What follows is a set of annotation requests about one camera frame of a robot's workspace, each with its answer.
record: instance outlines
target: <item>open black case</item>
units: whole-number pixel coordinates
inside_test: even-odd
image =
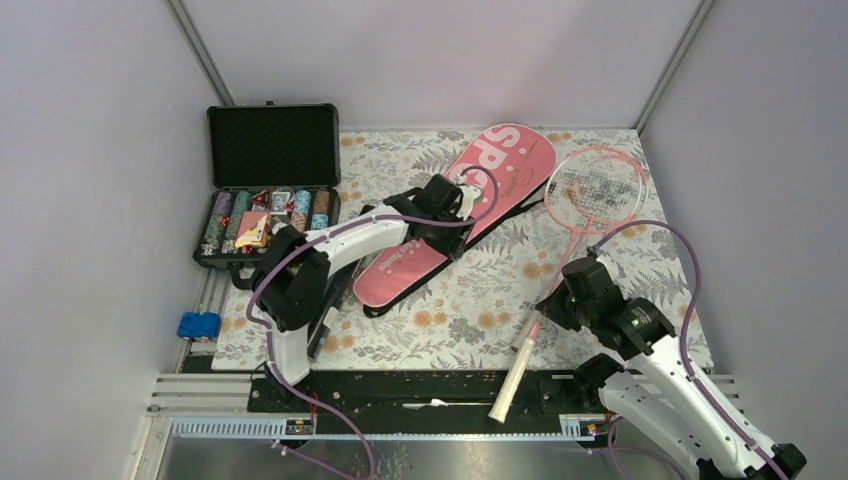
[[[204,268],[228,269],[233,285],[249,289],[239,276],[255,265],[261,251],[209,254],[201,248],[219,191],[259,193],[288,187],[330,193],[329,225],[338,222],[339,115],[332,104],[210,107],[206,111],[212,153],[212,183],[218,189],[203,217],[192,258]],[[312,218],[313,204],[307,218]]]

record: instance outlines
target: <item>poker chip case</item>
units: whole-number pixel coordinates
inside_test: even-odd
[[[268,102],[260,106],[210,107],[206,116],[212,183],[217,190],[203,217],[192,258],[204,268],[230,270],[238,287],[238,270],[258,262],[262,249],[240,248],[235,253],[223,253],[225,248],[209,247],[210,229],[229,231],[228,228],[237,228],[231,227],[227,215],[223,216],[220,227],[214,225],[222,217],[217,215],[220,212],[216,198],[226,192],[230,202],[236,202],[243,200],[238,197],[239,192],[250,192],[253,196],[286,187],[292,192],[307,191],[313,200],[306,213],[306,218],[311,220],[318,198],[324,202],[327,199],[327,194],[318,192],[326,191],[329,192],[329,211],[325,221],[329,225],[337,223],[340,202],[333,187],[338,185],[340,176],[338,110],[332,104],[278,106]],[[289,212],[285,223],[294,223],[293,215]],[[232,216],[233,221],[241,221],[241,215]]]

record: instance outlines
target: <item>floral tablecloth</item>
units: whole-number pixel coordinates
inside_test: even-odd
[[[631,154],[644,168],[635,130],[539,129],[559,161],[588,145],[608,145]],[[479,132],[360,132],[342,134],[338,186],[340,221],[363,205],[423,186],[444,172]],[[664,220],[653,182],[640,218]],[[367,318],[348,294],[312,368],[481,369],[509,368],[510,344],[533,305],[550,289],[569,232],[543,206],[507,220],[427,285],[379,318]],[[590,236],[588,242],[598,240]],[[671,234],[655,227],[625,230],[604,248],[621,266],[617,281],[629,296],[656,303],[679,329],[690,294]],[[252,370],[267,358],[264,335],[247,321],[249,292],[234,288],[223,312],[216,370]],[[712,360],[704,334],[693,319],[689,348],[701,365]],[[542,323],[530,368],[574,368],[602,347],[585,329],[565,331]]]

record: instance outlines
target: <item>black zipper trim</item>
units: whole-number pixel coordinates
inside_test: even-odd
[[[492,223],[491,225],[489,225],[488,227],[483,229],[483,231],[481,231],[479,235],[474,237],[474,240],[468,242],[468,244],[465,246],[465,251],[467,252],[468,250],[474,248],[474,246],[477,245],[477,243],[479,243],[480,240],[482,240],[486,235],[491,233],[492,230],[501,226],[501,224],[503,222],[505,222],[505,221],[507,221],[511,218],[514,218],[514,217],[530,210],[531,208],[535,207],[539,203],[541,203],[542,200],[537,200],[535,202],[531,202],[527,205],[524,205],[524,202],[526,202],[528,198],[535,195],[536,192],[538,192],[542,187],[545,186],[545,183],[542,183],[541,185],[536,187],[536,189],[533,190],[532,192],[530,192],[526,197],[524,197],[524,199],[521,200],[521,202],[518,203],[518,205],[507,210],[503,215],[501,215],[501,217],[498,219],[498,221]],[[363,304],[362,305],[362,311],[365,313],[365,316],[368,317],[368,318],[377,318],[377,317],[381,317],[381,316],[387,314],[389,312],[389,310],[392,309],[392,307],[394,307],[395,305],[397,305],[398,303],[403,301],[403,299],[408,297],[415,290],[418,290],[425,283],[432,280],[433,277],[435,277],[436,275],[441,273],[442,270],[447,268],[448,265],[450,265],[451,263],[453,263],[453,260],[451,260],[449,258],[445,258],[445,261],[443,261],[441,264],[439,264],[438,267],[434,268],[433,270],[430,270],[429,273],[427,273],[426,275],[424,275],[423,277],[418,279],[415,283],[413,283],[412,285],[410,285],[409,287],[404,289],[402,292],[397,294],[397,296],[395,296],[395,298],[393,298],[389,303],[387,303],[383,306],[380,306],[380,307],[372,307],[370,305]]]

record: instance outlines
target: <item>pink racket bag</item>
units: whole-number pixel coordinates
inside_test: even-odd
[[[472,227],[466,250],[503,221],[538,203],[524,204],[553,172],[556,152],[548,139],[538,132],[506,123],[481,133],[456,159],[445,176],[453,181],[471,165],[485,167],[494,174],[498,180],[500,198],[492,213]],[[488,208],[493,187],[489,184],[489,177],[477,170],[468,172],[467,181],[483,189],[483,201],[471,212],[471,216],[475,217]],[[430,281],[451,262],[451,259],[433,250],[425,242],[412,240],[384,250],[356,279],[353,292],[362,302],[367,316],[379,317]]]

